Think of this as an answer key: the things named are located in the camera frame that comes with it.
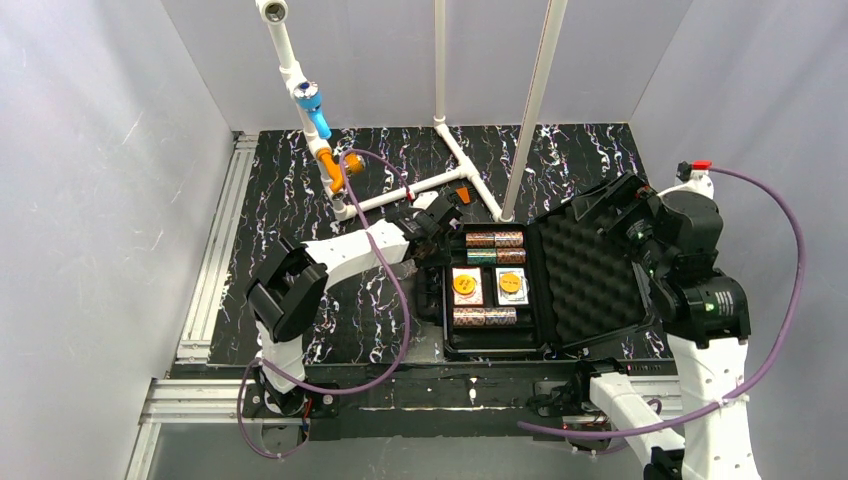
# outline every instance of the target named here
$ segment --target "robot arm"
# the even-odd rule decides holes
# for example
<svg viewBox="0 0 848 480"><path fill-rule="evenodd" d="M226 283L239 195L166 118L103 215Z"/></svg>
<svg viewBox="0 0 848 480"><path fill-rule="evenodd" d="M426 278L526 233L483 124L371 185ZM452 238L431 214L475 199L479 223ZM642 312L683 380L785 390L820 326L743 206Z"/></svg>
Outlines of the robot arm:
<svg viewBox="0 0 848 480"><path fill-rule="evenodd" d="M712 201L708 164L681 164L685 183L660 194L633 174L575 198L578 221L596 222L650 279L680 378L684 414L720 400L744 379L751 328L742 287L713 267L722 229ZM617 213L608 224L602 213ZM620 368L578 370L577 395L603 410L619 429L660 422ZM758 479L748 431L747 396L671 430L628 437L646 479Z"/></svg>
<svg viewBox="0 0 848 480"><path fill-rule="evenodd" d="M419 195L413 208L374 223L367 232L389 264L409 259L419 265L440 262L439 254L449 251L448 237L459 217L450 201L428 192ZM366 230L299 245L281 238L247 288L263 358L303 380L301 336L312 326L324 292L378 265ZM292 382L264 366L263 374L273 395L282 396L294 388Z"/></svg>

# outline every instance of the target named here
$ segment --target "white vertical pole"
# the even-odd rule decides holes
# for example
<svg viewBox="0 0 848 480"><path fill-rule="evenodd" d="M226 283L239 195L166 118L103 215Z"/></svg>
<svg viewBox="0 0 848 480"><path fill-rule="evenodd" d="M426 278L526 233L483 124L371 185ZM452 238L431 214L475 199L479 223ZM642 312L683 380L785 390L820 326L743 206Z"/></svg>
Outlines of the white vertical pole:
<svg viewBox="0 0 848 480"><path fill-rule="evenodd" d="M445 0L436 0L436 126L445 123Z"/></svg>
<svg viewBox="0 0 848 480"><path fill-rule="evenodd" d="M530 144L533 142L533 132L536 130L539 109L545 96L548 75L551 73L551 64L554 61L562 20L565 18L566 5L568 5L568 0L548 1L545 25L542 28L542 40L539 42L539 52L536 54L533 80L530 82L530 93L527 95L527 104L524 107L524 119L521 121L518 146L515 148L512 170L509 173L509 185L506 188L504 206L499 219L502 222L511 222L515 217L515 201L518 198L518 190L521 188L521 180L524 177L527 154L530 152Z"/></svg>

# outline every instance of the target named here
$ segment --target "orange object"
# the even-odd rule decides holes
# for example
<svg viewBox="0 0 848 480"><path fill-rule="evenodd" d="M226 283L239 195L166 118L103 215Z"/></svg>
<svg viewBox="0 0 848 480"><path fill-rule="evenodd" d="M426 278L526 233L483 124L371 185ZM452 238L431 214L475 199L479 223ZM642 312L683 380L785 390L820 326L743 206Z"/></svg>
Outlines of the orange object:
<svg viewBox="0 0 848 480"><path fill-rule="evenodd" d="M333 193L339 193L339 190L344 188L344 178L342 178L341 167L339 167L339 164L333 160L333 153L330 152L329 148L322 148L321 150L318 150L317 157L318 161L324 164L324 168L327 170L327 175L333 179L333 183L330 184L330 190L332 190ZM345 157L345 160L348 175L354 175L365 170L365 165L363 165L362 161L359 160L359 155L351 153Z"/></svg>
<svg viewBox="0 0 848 480"><path fill-rule="evenodd" d="M466 205L471 203L471 192L468 191L468 187L457 188L456 194L459 195L459 199L462 200L462 203Z"/></svg>

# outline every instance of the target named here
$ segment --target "blue valve handle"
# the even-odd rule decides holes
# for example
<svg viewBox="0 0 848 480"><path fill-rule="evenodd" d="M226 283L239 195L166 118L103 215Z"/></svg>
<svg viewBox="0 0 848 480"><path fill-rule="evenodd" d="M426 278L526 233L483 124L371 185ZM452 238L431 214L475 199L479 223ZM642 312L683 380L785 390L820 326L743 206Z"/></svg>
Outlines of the blue valve handle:
<svg viewBox="0 0 848 480"><path fill-rule="evenodd" d="M321 111L321 92L315 82L303 82L297 86L294 92L294 100L309 116L309 120L318 130L318 136L324 140L330 138L330 126Z"/></svg>

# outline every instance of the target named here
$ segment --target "gray backdrop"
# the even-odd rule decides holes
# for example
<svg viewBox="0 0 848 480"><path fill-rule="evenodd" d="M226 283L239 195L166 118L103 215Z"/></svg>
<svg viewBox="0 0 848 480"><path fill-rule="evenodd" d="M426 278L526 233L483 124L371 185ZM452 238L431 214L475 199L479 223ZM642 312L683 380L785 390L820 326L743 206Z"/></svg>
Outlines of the gray backdrop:
<svg viewBox="0 0 848 480"><path fill-rule="evenodd" d="M157 0L0 5L0 477L123 478L231 149Z"/></svg>
<svg viewBox="0 0 848 480"><path fill-rule="evenodd" d="M691 0L571 0L541 122L626 122ZM252 0L163 0L233 130L299 128ZM331 126L433 122L432 0L290 0ZM547 0L448 0L447 118L521 123Z"/></svg>
<svg viewBox="0 0 848 480"><path fill-rule="evenodd" d="M679 161L712 159L777 187L806 229L798 323L749 407L763 478L845 478L846 27L845 2L696 0L631 121L656 186ZM783 318L795 244L768 197L716 177L719 263L751 301L750 375Z"/></svg>

